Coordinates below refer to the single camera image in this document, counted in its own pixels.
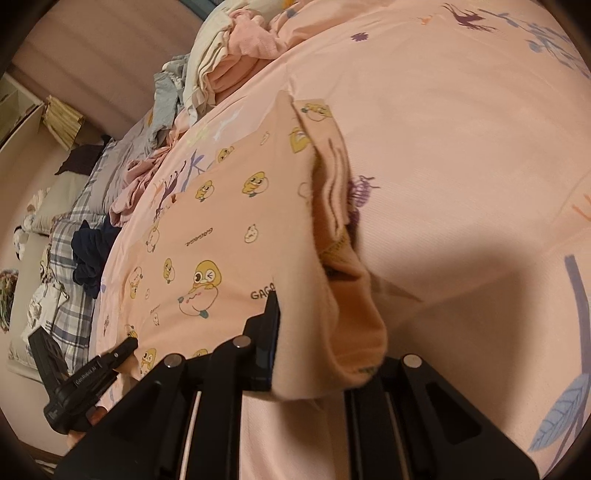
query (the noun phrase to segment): pink curtain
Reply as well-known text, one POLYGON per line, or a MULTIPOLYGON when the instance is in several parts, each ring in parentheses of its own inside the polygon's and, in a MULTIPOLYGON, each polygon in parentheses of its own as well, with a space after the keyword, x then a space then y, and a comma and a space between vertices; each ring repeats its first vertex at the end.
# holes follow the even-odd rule
POLYGON ((10 74, 121 138, 152 107, 154 78, 189 53, 202 21, 178 0, 60 0, 33 28, 10 74))

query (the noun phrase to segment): white wall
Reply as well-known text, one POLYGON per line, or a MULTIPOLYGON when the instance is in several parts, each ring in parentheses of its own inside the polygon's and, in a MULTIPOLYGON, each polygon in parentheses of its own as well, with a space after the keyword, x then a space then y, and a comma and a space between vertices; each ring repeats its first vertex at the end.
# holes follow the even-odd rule
MULTIPOLYGON (((33 194, 53 184, 54 173, 67 153, 44 126, 15 159, 6 177, 0 178, 0 269, 17 268, 12 233, 25 215, 33 194)), ((43 386, 6 368, 8 335, 0 330, 0 407, 17 436, 41 450, 63 455, 66 438, 49 427, 43 416, 47 393, 43 386)))

